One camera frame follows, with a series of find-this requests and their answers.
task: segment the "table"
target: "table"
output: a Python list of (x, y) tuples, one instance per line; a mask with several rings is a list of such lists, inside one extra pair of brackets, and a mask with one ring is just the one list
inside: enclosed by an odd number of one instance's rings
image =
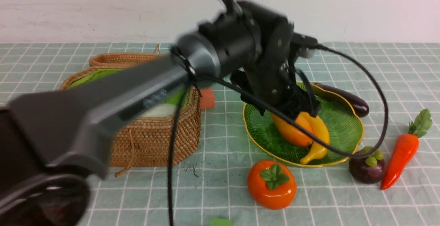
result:
[[(420, 149), (393, 188), (354, 182), (347, 163), (318, 169), (290, 167), (298, 184), (285, 210), (257, 205), (246, 189), (246, 175), (258, 160), (270, 159), (247, 137), (239, 94), (214, 85), (216, 107), (203, 111), (199, 149), (173, 171), (178, 226), (209, 225), (212, 217), (234, 226), (421, 226), (440, 225), (440, 44), (325, 43), (353, 55), (379, 81), (390, 108), (381, 150), (388, 161), (395, 138), (423, 108), (434, 121)], [(69, 75), (87, 68), (93, 55), (106, 52), (151, 53), (148, 43), (0, 44), (0, 103), (30, 92), (57, 89)], [(161, 44), (162, 53), (169, 44)], [(311, 81), (336, 86), (365, 99), (363, 145), (374, 145), (382, 130), (382, 104), (367, 77), (347, 60), (316, 52), (297, 67)], [(93, 196), (80, 225), (167, 225), (165, 168), (133, 168), (115, 178), (90, 178)]]

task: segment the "white wall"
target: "white wall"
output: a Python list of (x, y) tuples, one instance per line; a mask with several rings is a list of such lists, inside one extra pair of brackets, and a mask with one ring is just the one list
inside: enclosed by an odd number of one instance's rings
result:
[[(320, 41), (440, 42), (440, 0), (256, 0)], [(218, 0), (0, 0), (0, 42), (171, 42)]]

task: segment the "persimmon calyx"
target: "persimmon calyx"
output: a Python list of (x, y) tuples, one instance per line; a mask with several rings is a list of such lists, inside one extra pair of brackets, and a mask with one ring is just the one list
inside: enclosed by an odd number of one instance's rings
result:
[(279, 164), (274, 164), (270, 168), (260, 171), (260, 177), (266, 182), (266, 187), (269, 190), (275, 190), (281, 184), (289, 181), (289, 176), (283, 174), (283, 169)]

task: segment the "black wire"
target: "black wire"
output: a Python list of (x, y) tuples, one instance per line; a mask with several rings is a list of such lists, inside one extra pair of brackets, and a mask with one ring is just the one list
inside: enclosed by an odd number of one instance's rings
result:
[[(368, 78), (371, 80), (371, 82), (373, 83), (373, 85), (376, 87), (377, 91), (379, 92), (380, 98), (382, 99), (383, 105), (384, 105), (384, 112), (385, 112), (385, 116), (384, 116), (384, 125), (382, 128), (382, 133), (379, 137), (379, 140), (377, 141), (376, 145), (373, 147), (373, 149), (365, 154), (351, 154), (351, 153), (347, 153), (341, 150), (338, 150), (334, 147), (332, 147), (331, 145), (323, 142), (322, 140), (320, 140), (319, 138), (315, 137), (313, 134), (311, 134), (310, 132), (306, 131), (306, 129), (304, 129), (303, 127), (299, 126), (294, 120), (292, 120), (291, 118), (289, 118), (288, 116), (284, 115), (282, 112), (280, 112), (279, 110), (277, 110), (276, 108), (272, 107), (271, 105), (267, 104), (266, 102), (264, 102), (262, 99), (259, 99), (258, 97), (254, 96), (251, 93), (248, 93), (247, 91), (232, 85), (231, 83), (228, 83), (222, 79), (218, 79), (217, 77), (213, 77), (210, 75), (200, 75), (197, 77), (198, 80), (211, 80), (213, 82), (216, 82), (218, 84), (221, 84), (225, 87), (228, 87), (234, 91), (237, 91), (240, 94), (244, 94), (245, 96), (248, 96), (251, 100), (253, 100), (253, 102), (255, 104), (258, 104), (260, 107), (265, 108), (266, 110), (269, 110), (270, 112), (272, 112), (273, 114), (277, 115), (278, 117), (282, 118), (284, 121), (286, 121), (288, 124), (290, 124), (291, 126), (294, 126), (295, 128), (299, 129), (301, 132), (303, 132), (305, 135), (307, 135), (308, 137), (312, 138), (315, 142), (319, 143), (321, 146), (324, 146), (325, 148), (327, 148), (330, 151), (335, 152), (336, 154), (340, 154), (343, 155), (345, 157), (350, 157), (350, 158), (365, 158), (370, 156), (371, 154), (373, 154), (377, 149), (379, 149), (379, 147), (382, 145), (383, 140), (385, 139), (385, 134), (388, 128), (388, 104), (386, 102), (386, 98), (384, 93), (382, 92), (382, 89), (380, 88), (379, 84), (377, 83), (377, 81), (374, 79), (373, 75), (370, 74), (370, 72), (362, 65), (360, 64), (358, 61), (356, 61), (354, 58), (342, 53), (342, 52), (338, 52), (336, 50), (330, 49), (326, 46), (323, 46), (321, 44), (318, 44), (314, 47), (312, 47), (313, 49), (319, 49), (319, 50), (323, 50), (323, 51), (327, 51), (327, 52), (332, 52), (334, 54), (340, 55), (348, 60), (350, 60), (351, 62), (353, 62), (356, 66), (358, 66), (367, 76)], [(175, 114), (175, 118), (174, 118), (174, 122), (173, 122), (173, 129), (172, 129), (172, 133), (171, 133), (171, 142), (170, 142), (170, 147), (169, 147), (169, 156), (168, 156), (168, 216), (169, 216), (169, 224), (170, 226), (174, 226), (173, 223), (173, 183), (172, 183), (172, 170), (173, 170), (173, 149), (174, 149), (174, 140), (176, 138), (176, 131), (177, 131), (177, 123), (178, 123), (178, 117), (179, 117), (179, 112), (181, 110), (184, 98), (186, 96), (186, 93), (189, 91), (191, 87), (191, 80), (188, 82), (188, 84), (186, 85), (186, 88), (184, 90), (184, 94), (182, 94), (182, 96), (179, 99), (179, 103), (177, 104), (177, 109), (176, 109), (176, 114)]]
[(180, 110), (182, 109), (182, 105), (184, 103), (184, 99), (186, 94), (191, 89), (191, 81), (187, 83), (185, 86), (184, 92), (182, 96), (179, 98), (179, 102), (176, 107), (176, 113), (174, 114), (174, 122), (173, 129), (171, 130), (171, 141), (169, 144), (169, 153), (168, 153), (168, 217), (170, 226), (174, 225), (173, 222), (173, 152), (174, 152), (174, 140), (176, 138), (177, 133), (177, 123), (179, 122)]

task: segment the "eggplant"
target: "eggplant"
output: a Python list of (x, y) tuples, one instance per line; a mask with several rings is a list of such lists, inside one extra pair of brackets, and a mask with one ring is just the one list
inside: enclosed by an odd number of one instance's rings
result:
[[(364, 147), (359, 154), (365, 154), (373, 149), (371, 146)], [(349, 160), (349, 171), (352, 177), (364, 184), (374, 184), (380, 182), (385, 176), (385, 161), (383, 160), (383, 153), (376, 150), (372, 155), (365, 158), (351, 158)]]
[(312, 84), (316, 85), (326, 91), (338, 94), (339, 96), (346, 99), (350, 103), (350, 105), (353, 107), (353, 109), (355, 110), (356, 115), (358, 115), (358, 117), (360, 117), (360, 118), (366, 117), (368, 115), (368, 113), (370, 112), (370, 107), (368, 107), (368, 104), (363, 99), (359, 98), (358, 96), (356, 96), (352, 93), (341, 90), (339, 88), (334, 88), (334, 87), (331, 87), (328, 85), (324, 85), (319, 82), (313, 82)]

